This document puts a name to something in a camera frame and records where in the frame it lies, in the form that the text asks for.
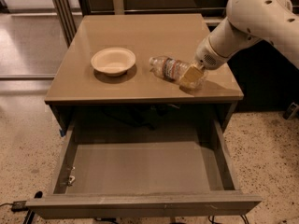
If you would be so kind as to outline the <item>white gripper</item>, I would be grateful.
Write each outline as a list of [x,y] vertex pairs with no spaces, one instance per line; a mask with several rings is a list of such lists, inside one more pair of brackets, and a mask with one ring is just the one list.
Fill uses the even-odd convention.
[[[226,57],[220,56],[212,48],[208,37],[197,47],[194,59],[207,70],[216,70],[228,61]],[[183,87],[197,87],[204,77],[205,69],[202,66],[191,64],[183,74],[180,84]]]

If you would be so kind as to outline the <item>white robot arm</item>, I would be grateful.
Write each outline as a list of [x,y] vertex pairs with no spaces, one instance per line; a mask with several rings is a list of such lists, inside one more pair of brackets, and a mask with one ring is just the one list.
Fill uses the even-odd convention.
[[299,67],[299,18],[290,0],[228,0],[226,17],[200,43],[180,82],[195,88],[207,70],[216,70],[236,53],[264,40]]

